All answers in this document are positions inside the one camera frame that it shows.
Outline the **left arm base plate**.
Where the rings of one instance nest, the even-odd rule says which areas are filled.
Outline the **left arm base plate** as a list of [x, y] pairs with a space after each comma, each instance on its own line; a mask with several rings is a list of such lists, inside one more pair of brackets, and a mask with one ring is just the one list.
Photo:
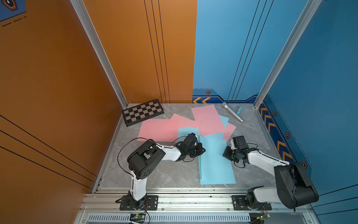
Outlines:
[[158, 196], [146, 195], [141, 200], [135, 201], [134, 198], [130, 194], [128, 194], [117, 200], [116, 203], [120, 203], [121, 211], [156, 211], [158, 209]]

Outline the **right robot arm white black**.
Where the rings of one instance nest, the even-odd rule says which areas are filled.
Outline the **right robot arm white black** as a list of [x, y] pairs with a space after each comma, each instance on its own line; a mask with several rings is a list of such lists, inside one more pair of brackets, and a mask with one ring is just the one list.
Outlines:
[[258, 186], [247, 190], [245, 197], [232, 197], [234, 209], [258, 210], [265, 204], [281, 203], [288, 209], [318, 202], [319, 194], [306, 168], [299, 162], [283, 161], [257, 148], [250, 148], [244, 136], [234, 137], [223, 157], [237, 163], [251, 164], [275, 177], [275, 187]]

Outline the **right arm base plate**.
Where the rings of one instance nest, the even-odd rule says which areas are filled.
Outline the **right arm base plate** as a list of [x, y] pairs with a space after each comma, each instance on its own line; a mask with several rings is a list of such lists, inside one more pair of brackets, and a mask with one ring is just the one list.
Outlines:
[[246, 211], [246, 210], [271, 211], [272, 210], [270, 203], [258, 202], [253, 197], [248, 197], [248, 196], [244, 196], [244, 195], [233, 195], [231, 198], [232, 198], [232, 203], [233, 203], [233, 207], [234, 207], [235, 211]]

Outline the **pink paper small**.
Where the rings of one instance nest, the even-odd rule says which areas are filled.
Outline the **pink paper small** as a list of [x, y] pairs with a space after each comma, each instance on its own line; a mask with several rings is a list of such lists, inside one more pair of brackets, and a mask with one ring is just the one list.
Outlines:
[[178, 136], [186, 136], [190, 133], [194, 133], [198, 136], [209, 136], [218, 134], [223, 140], [228, 141], [228, 139], [233, 134], [236, 126], [233, 126], [228, 123], [225, 125], [222, 122], [222, 118], [220, 115], [216, 114], [196, 114], [195, 120], [190, 120], [188, 118], [184, 118], [177, 114], [174, 114], [170, 119], [173, 126], [178, 128]]

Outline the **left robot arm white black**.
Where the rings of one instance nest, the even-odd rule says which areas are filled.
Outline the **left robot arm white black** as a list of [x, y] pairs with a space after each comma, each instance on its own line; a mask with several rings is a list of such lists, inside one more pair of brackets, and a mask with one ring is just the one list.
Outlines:
[[134, 209], [153, 209], [154, 197], [147, 198], [146, 183], [147, 177], [156, 169], [161, 161], [183, 161], [188, 156], [196, 158], [206, 152], [202, 143], [198, 141], [197, 135], [190, 133], [183, 141], [174, 145], [166, 146], [147, 139], [128, 158], [130, 170], [131, 189], [128, 193], [128, 200]]

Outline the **light blue paper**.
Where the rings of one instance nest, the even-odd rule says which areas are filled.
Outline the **light blue paper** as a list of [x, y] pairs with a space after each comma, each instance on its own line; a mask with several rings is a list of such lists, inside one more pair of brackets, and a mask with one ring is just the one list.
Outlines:
[[[224, 127], [225, 127], [225, 132], [222, 132], [222, 133], [216, 133], [216, 134], [212, 134], [212, 135], [205, 135], [206, 138], [214, 138], [214, 137], [217, 137], [217, 138], [221, 138], [221, 139], [224, 139], [226, 142], [228, 141], [228, 139], [231, 137], [231, 135], [234, 133], [235, 129], [236, 129], [236, 126], [230, 124], [228, 121], [229, 121], [229, 118], [227, 117], [224, 117], [224, 116], [219, 116]], [[181, 136], [184, 136], [184, 135], [187, 135], [187, 134], [191, 134], [191, 133], [194, 133], [195, 135], [198, 136], [198, 140], [200, 139], [201, 137], [201, 134], [199, 132], [199, 128], [196, 127], [196, 128], [193, 128], [193, 127], [185, 127], [185, 128], [180, 128], [178, 130], [178, 137], [181, 137]]]
[[223, 157], [227, 147], [223, 136], [224, 133], [218, 133], [200, 137], [200, 142], [206, 150], [199, 157], [202, 185], [236, 184], [232, 163]]

